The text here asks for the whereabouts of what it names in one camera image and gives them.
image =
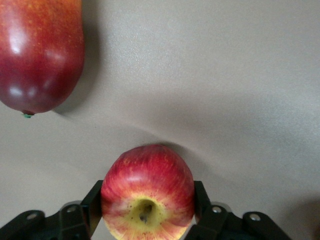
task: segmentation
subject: white backdrop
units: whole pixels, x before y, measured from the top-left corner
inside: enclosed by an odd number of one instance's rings
[[[320,239],[320,1],[83,0],[85,68],[54,111],[0,105],[0,226],[81,200],[163,143],[212,201]],[[100,222],[93,240],[112,239]]]

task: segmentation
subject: screw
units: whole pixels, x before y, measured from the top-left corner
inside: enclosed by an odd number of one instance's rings
[[[252,221],[260,221],[260,220],[261,220],[261,218],[259,217],[259,215],[258,215],[258,214],[255,214],[255,213],[250,214],[249,217],[251,218]]]
[[[212,208],[212,211],[213,211],[215,214],[219,214],[219,213],[222,212],[221,208],[218,207],[218,206],[214,206],[214,207]]]
[[[28,216],[26,216],[27,220],[31,220],[31,219],[35,219],[38,216],[38,214],[36,213],[31,213]]]
[[[66,210],[66,212],[67,212],[67,213],[72,213],[72,212],[74,212],[76,209],[77,209],[77,206],[71,206],[71,207],[69,207],[69,208]]]

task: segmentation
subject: apple calyx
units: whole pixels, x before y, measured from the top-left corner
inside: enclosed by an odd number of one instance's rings
[[[150,200],[145,200],[145,202],[143,202],[142,205],[142,209],[139,209],[142,210],[139,214],[139,218],[142,222],[144,222],[144,224],[147,224],[148,217],[151,215],[151,212],[155,204]]]

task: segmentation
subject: apple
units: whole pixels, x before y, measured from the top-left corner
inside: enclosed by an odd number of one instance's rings
[[[106,174],[101,210],[117,240],[177,240],[194,215],[194,180],[170,148],[152,144],[124,152]]]
[[[0,0],[0,101],[25,117],[71,94],[84,67],[81,0]]]

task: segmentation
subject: yellow apple skin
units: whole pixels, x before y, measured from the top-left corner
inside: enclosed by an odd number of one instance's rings
[[[123,153],[101,187],[104,222],[117,240],[178,240],[194,215],[194,180],[166,146]]]

